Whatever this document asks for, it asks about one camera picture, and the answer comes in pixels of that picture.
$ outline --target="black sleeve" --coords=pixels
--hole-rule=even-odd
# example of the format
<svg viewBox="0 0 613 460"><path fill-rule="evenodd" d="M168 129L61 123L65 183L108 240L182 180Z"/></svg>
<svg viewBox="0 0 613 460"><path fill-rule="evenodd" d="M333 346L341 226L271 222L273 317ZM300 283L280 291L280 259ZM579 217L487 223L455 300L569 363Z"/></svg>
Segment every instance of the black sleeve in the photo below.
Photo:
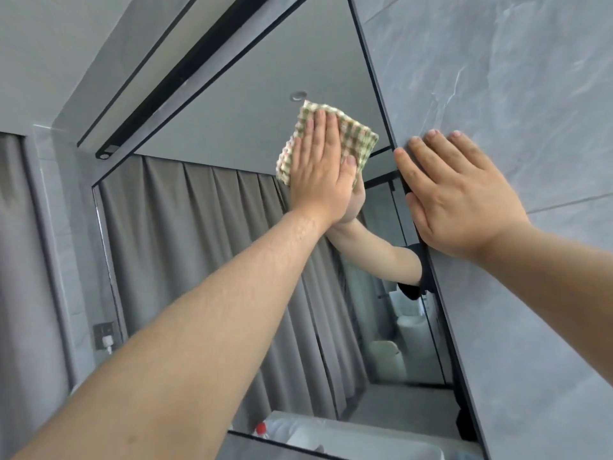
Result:
<svg viewBox="0 0 613 460"><path fill-rule="evenodd" d="M430 268L428 267L428 261L426 259L424 248L420 243L414 243L407 245L405 248L413 251L418 256L422 265L422 277L418 286L410 286L409 284L400 284L398 287L404 295L410 298L410 300L417 300L425 291L434 292L434 281L430 274Z"/></svg>

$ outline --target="bottle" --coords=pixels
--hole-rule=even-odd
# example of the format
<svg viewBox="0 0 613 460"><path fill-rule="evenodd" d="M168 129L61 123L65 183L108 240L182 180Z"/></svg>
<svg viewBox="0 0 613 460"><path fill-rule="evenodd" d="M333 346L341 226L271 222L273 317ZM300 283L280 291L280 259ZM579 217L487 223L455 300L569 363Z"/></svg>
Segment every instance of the bottle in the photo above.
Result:
<svg viewBox="0 0 613 460"><path fill-rule="evenodd" d="M268 433L266 433L265 423L258 423L256 425L256 432L254 433L254 436L259 437L260 439L270 439Z"/></svg>

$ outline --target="recessed ceiling light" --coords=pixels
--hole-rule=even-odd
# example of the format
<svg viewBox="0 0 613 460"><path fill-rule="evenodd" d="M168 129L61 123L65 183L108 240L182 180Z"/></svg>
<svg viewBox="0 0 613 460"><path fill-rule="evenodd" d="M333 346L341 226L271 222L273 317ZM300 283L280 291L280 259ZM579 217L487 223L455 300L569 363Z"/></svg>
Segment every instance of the recessed ceiling light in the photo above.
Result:
<svg viewBox="0 0 613 460"><path fill-rule="evenodd" d="M304 90L298 90L297 92L293 92L289 99L293 102L303 102L307 97L307 92Z"/></svg>

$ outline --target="forearm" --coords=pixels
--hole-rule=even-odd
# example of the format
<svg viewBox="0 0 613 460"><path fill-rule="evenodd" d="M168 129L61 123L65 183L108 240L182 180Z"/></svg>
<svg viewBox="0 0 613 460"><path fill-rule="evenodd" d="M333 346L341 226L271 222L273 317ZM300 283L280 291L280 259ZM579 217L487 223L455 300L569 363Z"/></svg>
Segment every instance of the forearm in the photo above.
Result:
<svg viewBox="0 0 613 460"><path fill-rule="evenodd" d="M386 281L418 285L421 262L411 250L395 247L354 219L326 231L334 247L358 268Z"/></svg>
<svg viewBox="0 0 613 460"><path fill-rule="evenodd" d="M478 263L613 384L613 254L518 224Z"/></svg>
<svg viewBox="0 0 613 460"><path fill-rule="evenodd" d="M286 215L134 335L21 458L214 458L324 229Z"/></svg>

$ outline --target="green checkered cloth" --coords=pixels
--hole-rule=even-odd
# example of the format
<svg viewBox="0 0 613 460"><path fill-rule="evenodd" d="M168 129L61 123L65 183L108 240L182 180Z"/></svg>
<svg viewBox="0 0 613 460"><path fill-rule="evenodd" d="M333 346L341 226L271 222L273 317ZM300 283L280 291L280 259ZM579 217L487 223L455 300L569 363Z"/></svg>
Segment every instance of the green checkered cloth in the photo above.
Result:
<svg viewBox="0 0 613 460"><path fill-rule="evenodd" d="M341 138L341 161L349 155L356 157L356 180L357 175L364 169L368 157L379 140L378 134L374 133L369 127L364 126L364 124L360 124L355 119L351 119L341 110L305 100L300 108L294 135L292 135L287 144L285 144L283 151L279 155L279 160L276 162L276 178L286 185L289 185L289 171L292 167L292 152L294 151L295 139L296 137L302 138L304 136L307 119L313 118L315 111L319 108L324 108L328 113L336 113L338 116L338 127Z"/></svg>

